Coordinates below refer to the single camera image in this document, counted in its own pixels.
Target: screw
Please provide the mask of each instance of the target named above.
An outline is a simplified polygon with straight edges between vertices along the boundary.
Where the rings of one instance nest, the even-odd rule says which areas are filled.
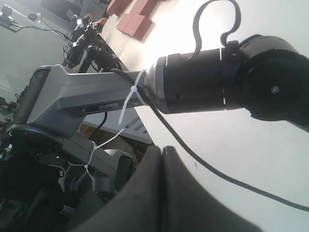
[[[273,88],[271,88],[271,92],[272,92],[273,94],[277,94],[277,93],[280,92],[280,89],[279,89],[278,86],[274,86]]]

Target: zip tie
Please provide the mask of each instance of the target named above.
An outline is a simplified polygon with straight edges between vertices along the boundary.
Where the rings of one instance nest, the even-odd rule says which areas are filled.
[[[137,76],[136,80],[135,80],[135,84],[134,86],[131,87],[131,91],[129,92],[126,100],[125,100],[125,103],[124,103],[124,106],[122,107],[122,111],[121,111],[121,114],[120,114],[120,117],[119,117],[119,124],[121,124],[123,118],[124,118],[124,115],[125,115],[125,111],[126,111],[126,107],[127,107],[127,104],[129,102],[129,100],[131,99],[133,93],[136,93],[137,97],[139,98],[140,102],[143,104],[143,105],[147,105],[144,100],[141,98],[139,92],[138,92],[138,89],[137,89],[137,85],[140,81],[140,78],[141,76],[146,72],[146,70],[142,70],[140,71],[139,75]]]
[[[123,132],[123,131],[124,131],[124,128],[123,128],[121,131],[119,131],[113,138],[107,140],[106,142],[102,143],[102,144],[99,145],[99,146],[96,146],[96,143],[92,141],[92,142],[93,142],[93,149],[92,149],[92,151],[91,151],[91,155],[90,155],[90,158],[89,158],[89,161],[88,161],[87,164],[85,164],[85,165],[83,165],[83,164],[71,164],[71,163],[69,162],[69,165],[72,165],[72,166],[75,166],[75,167],[84,167],[84,168],[86,169],[86,172],[88,173],[88,175],[89,175],[90,178],[92,179],[92,181],[94,181],[93,177],[91,176],[91,174],[90,174],[90,172],[89,172],[89,170],[88,170],[88,166],[89,166],[89,164],[90,164],[90,162],[91,162],[91,160],[92,160],[92,157],[93,157],[93,154],[94,154],[95,150],[97,150],[98,148],[100,148],[100,147],[102,147],[102,146],[108,144],[110,141],[112,141],[112,140],[114,140],[115,138],[117,138],[117,136],[118,136],[119,134],[121,134],[121,132]]]

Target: table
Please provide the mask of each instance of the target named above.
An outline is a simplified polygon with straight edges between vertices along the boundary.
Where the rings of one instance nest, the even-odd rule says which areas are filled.
[[[160,56],[192,52],[192,21],[205,0],[160,2],[150,18],[151,32],[143,42],[121,34],[112,16],[103,36],[130,70],[147,69]],[[309,2],[237,0],[240,29],[229,40],[250,35],[282,37],[309,57]],[[201,17],[203,50],[220,47],[220,35],[233,25],[234,9],[226,1],[212,3]],[[136,108],[154,143],[175,146],[197,181],[216,199],[266,232],[308,231],[309,213],[234,186],[191,158],[148,107]],[[225,112],[164,115],[186,143],[225,174],[290,201],[309,206],[309,134],[287,122],[262,122],[240,109]]]

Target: white table surface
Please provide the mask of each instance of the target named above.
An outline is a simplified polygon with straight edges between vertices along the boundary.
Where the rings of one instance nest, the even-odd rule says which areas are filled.
[[[196,10],[204,2],[167,0],[158,3],[150,16],[154,25],[143,42],[115,30],[118,20],[116,16],[109,19],[103,35],[113,50],[119,51],[119,57],[130,70],[149,68],[160,56],[194,50],[192,21]],[[242,10],[242,24],[229,40],[242,41],[253,34],[279,36],[309,57],[309,2],[237,2]],[[234,15],[233,6],[227,1],[212,3],[205,10],[200,21],[203,50],[221,46],[220,35],[232,27]],[[309,213],[218,178],[178,145],[151,109],[138,107],[136,110],[154,143],[161,148],[175,146],[192,175],[228,208],[255,223],[263,231],[309,231]],[[255,120],[243,109],[164,117],[197,154],[225,174],[309,206],[308,133],[287,122]]]

